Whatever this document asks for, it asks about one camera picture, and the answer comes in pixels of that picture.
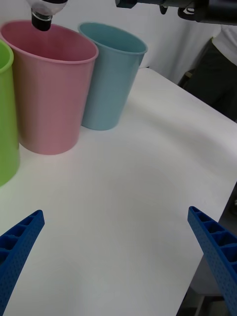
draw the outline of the pink cup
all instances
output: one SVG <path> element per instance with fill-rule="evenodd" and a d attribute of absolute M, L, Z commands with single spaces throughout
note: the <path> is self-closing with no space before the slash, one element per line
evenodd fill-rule
<path fill-rule="evenodd" d="M 14 52 L 20 143 L 45 155 L 69 150 L 78 140 L 98 48 L 57 25 L 42 32 L 31 21 L 13 21 L 0 31 Z"/>

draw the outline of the bottle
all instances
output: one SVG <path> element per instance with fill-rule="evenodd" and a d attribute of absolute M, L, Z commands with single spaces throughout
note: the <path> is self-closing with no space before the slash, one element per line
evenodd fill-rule
<path fill-rule="evenodd" d="M 68 0 L 26 0 L 31 7 L 32 25 L 40 31 L 48 31 L 53 15 L 61 11 Z"/>

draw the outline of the white shirt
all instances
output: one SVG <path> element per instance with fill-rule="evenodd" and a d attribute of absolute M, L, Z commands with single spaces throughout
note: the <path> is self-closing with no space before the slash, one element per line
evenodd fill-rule
<path fill-rule="evenodd" d="M 221 32 L 212 42 L 227 59 L 237 66 L 237 26 L 222 25 Z"/>

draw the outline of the green cup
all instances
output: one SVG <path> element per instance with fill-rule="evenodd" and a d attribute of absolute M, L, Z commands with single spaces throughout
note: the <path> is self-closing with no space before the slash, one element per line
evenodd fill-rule
<path fill-rule="evenodd" d="M 0 40 L 0 186 L 19 167 L 19 143 L 12 76 L 13 52 Z"/>

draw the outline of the cup rim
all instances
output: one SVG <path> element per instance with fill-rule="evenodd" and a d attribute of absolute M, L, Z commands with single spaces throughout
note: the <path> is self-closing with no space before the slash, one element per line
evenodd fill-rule
<path fill-rule="evenodd" d="M 89 63 L 91 61 L 94 61 L 98 55 L 99 55 L 99 50 L 98 50 L 98 47 L 95 45 L 95 43 L 91 40 L 89 40 L 89 38 L 86 38 L 87 40 L 90 41 L 90 43 L 92 45 L 94 45 L 95 47 L 95 55 L 91 58 L 88 58 L 88 59 L 84 59 L 84 60 L 59 60 L 59 59 L 51 59 L 51 58 L 47 58 L 47 57 L 42 57 L 42 56 L 38 56 L 38 55 L 35 55 L 35 54 L 32 54 L 32 53 L 29 53 L 25 50 L 22 50 L 20 48 L 18 48 L 17 46 L 11 44 L 10 42 L 8 42 L 2 35 L 2 30 L 4 28 L 4 26 L 6 26 L 7 24 L 12 24 L 12 23 L 17 23 L 17 22 L 28 22 L 28 23 L 31 23 L 30 20 L 14 20 L 14 21 L 8 21 L 6 23 L 3 23 L 0 27 L 0 39 L 2 39 L 2 41 L 7 44 L 8 46 L 10 46 L 10 48 L 18 51 L 19 53 L 22 53 L 23 55 L 26 55 L 26 56 L 29 56 L 29 57 L 32 57 L 32 58 L 35 58 L 35 59 L 39 59 L 39 60 L 42 60 L 42 61 L 47 61 L 47 62 L 50 62 L 50 63 L 56 63 L 56 64 L 66 64 L 66 65 L 79 65 L 79 64 L 86 64 L 86 63 Z M 57 24 L 52 24 L 52 27 L 57 27 L 57 28 L 60 28 L 60 29 L 67 29 L 73 33 L 76 33 L 77 35 L 79 36 L 83 36 L 81 34 L 79 34 L 78 32 L 76 31 L 73 31 L 69 28 L 65 28 L 61 25 L 57 25 Z"/>
<path fill-rule="evenodd" d="M 108 26 L 108 27 L 110 27 L 110 28 L 117 29 L 117 30 L 119 30 L 119 31 L 122 31 L 122 32 L 124 32 L 124 33 L 127 33 L 127 34 L 129 34 L 130 36 L 133 36 L 134 38 L 136 38 L 137 40 L 139 40 L 139 41 L 144 45 L 145 50 L 143 50 L 143 51 L 141 51 L 141 52 L 130 52 L 130 51 L 124 51 L 124 50 L 112 48 L 112 47 L 106 46 L 106 45 L 104 45 L 104 44 L 101 44 L 100 42 L 91 39 L 91 38 L 88 37 L 86 34 L 84 34 L 84 32 L 82 32 L 82 31 L 80 30 L 80 27 L 81 27 L 81 25 L 83 25 L 83 24 L 105 25 L 105 26 Z M 101 46 L 101 47 L 104 47 L 104 48 L 109 49 L 109 50 L 112 50 L 112 51 L 115 51 L 115 52 L 117 52 L 117 53 L 126 54 L 126 55 L 144 55 L 144 54 L 148 51 L 148 47 L 147 47 L 146 43 L 145 43 L 143 40 L 141 40 L 139 37 L 135 36 L 134 34 L 128 32 L 128 31 L 126 31 L 126 30 L 123 30 L 123 29 L 121 29 L 121 28 L 118 28 L 118 27 L 113 26 L 113 25 L 110 25 L 110 24 L 99 23 L 99 22 L 89 22 L 89 21 L 88 21 L 88 22 L 82 22 L 82 23 L 78 24 L 78 31 L 79 31 L 83 36 L 85 36 L 87 39 L 89 39 L 89 40 L 93 41 L 94 43 L 96 43 L 96 45 Z"/>
<path fill-rule="evenodd" d="M 11 47 L 7 45 L 2 39 L 0 39 L 0 45 L 3 45 L 9 52 L 9 60 L 8 62 L 0 68 L 0 74 L 4 73 L 8 68 L 11 67 L 13 60 L 14 60 L 14 55 Z"/>

